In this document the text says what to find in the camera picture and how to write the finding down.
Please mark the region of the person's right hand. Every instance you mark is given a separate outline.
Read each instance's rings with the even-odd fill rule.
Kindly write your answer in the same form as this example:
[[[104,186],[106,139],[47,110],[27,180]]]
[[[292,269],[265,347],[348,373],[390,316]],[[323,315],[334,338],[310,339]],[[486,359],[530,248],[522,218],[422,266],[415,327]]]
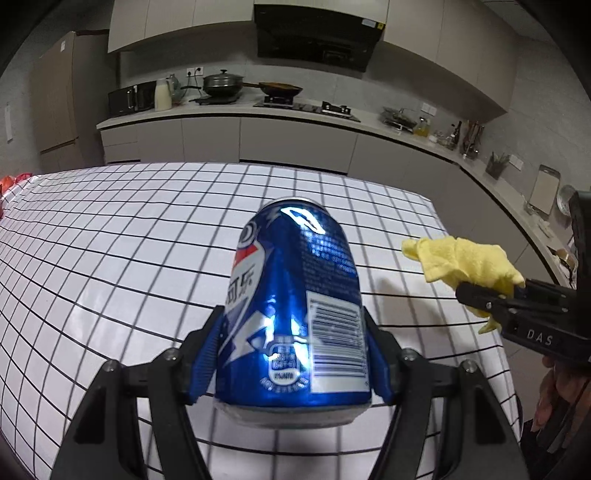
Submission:
[[[532,431],[537,432],[546,426],[553,407],[562,399],[574,407],[570,431],[563,442],[563,447],[567,447],[590,411],[590,379],[573,373],[563,362],[550,356],[544,356],[542,363],[548,372],[539,387],[539,401],[533,417]]]

